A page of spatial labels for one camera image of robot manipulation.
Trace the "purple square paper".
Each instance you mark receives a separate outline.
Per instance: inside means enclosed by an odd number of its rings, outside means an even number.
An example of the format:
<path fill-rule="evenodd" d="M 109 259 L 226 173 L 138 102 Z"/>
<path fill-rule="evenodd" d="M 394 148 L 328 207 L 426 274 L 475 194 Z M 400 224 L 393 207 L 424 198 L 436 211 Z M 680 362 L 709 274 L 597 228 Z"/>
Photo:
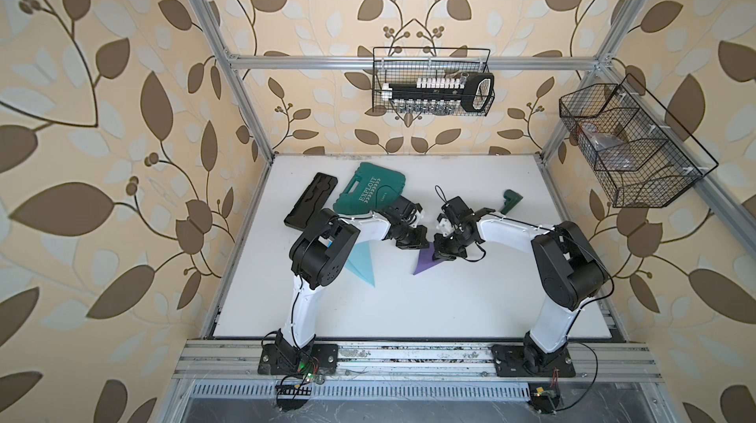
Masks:
<path fill-rule="evenodd" d="M 419 275 L 420 273 L 423 273 L 424 271 L 427 271 L 428 269 L 431 269 L 436 265 L 440 265 L 441 263 L 442 260 L 435 257 L 434 246 L 430 245 L 428 248 L 419 251 L 419 256 L 417 257 L 417 265 L 415 266 L 413 275 Z"/>

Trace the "light blue square paper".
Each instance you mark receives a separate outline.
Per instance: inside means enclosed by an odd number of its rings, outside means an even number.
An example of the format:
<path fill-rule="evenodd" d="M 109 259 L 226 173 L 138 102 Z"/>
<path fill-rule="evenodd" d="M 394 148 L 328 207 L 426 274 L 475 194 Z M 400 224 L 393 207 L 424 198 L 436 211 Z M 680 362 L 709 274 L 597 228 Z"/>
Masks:
<path fill-rule="evenodd" d="M 358 243 L 352 248 L 346 260 L 345 269 L 368 285 L 375 286 L 370 245 L 367 242 Z"/>

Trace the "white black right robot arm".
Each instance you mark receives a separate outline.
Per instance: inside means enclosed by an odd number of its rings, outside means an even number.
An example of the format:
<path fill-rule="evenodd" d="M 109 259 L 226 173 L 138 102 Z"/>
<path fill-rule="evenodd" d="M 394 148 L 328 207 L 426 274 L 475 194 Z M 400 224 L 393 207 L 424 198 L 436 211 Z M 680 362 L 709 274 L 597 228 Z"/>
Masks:
<path fill-rule="evenodd" d="M 540 226 L 507 217 L 492 208 L 474 211 L 459 197 L 445 200 L 434 236 L 434 261 L 470 261 L 468 247 L 492 242 L 530 253 L 535 259 L 545 302 L 524 337 L 524 357 L 543 367 L 566 349 L 582 310 L 599 301 L 610 274 L 581 228 L 572 221 Z"/>

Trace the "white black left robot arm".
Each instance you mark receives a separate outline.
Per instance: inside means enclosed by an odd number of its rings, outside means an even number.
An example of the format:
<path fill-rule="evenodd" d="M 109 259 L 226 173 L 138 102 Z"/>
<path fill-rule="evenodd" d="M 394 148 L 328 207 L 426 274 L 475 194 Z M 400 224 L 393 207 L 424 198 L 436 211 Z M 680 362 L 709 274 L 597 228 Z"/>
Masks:
<path fill-rule="evenodd" d="M 427 249 L 427 228 L 419 223 L 422 214 L 420 204 L 403 196 L 387 208 L 358 216 L 330 208 L 315 214 L 289 250 L 293 300 L 275 337 L 277 349 L 291 360 L 309 352 L 325 289 L 343 271 L 356 245 L 389 240 L 400 250 Z"/>

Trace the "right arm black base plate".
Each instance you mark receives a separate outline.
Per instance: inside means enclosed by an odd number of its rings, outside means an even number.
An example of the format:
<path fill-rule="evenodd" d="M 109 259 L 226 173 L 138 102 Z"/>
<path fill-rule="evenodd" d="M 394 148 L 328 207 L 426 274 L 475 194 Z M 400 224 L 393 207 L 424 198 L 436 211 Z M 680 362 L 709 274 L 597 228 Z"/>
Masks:
<path fill-rule="evenodd" d="M 550 379 L 577 375 L 567 345 L 552 353 L 543 353 L 535 344 L 494 344 L 490 351 L 499 378 Z"/>

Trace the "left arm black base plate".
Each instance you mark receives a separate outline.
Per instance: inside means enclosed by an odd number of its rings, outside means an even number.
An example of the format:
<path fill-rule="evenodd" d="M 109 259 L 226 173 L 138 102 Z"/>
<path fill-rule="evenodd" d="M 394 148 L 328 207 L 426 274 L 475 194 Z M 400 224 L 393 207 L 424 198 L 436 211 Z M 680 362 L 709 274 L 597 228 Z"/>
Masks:
<path fill-rule="evenodd" d="M 282 344 L 267 343 L 263 346 L 257 372 L 266 376 L 315 374 L 334 375 L 339 362 L 337 344 L 308 344 L 303 350 L 295 350 L 285 341 Z"/>

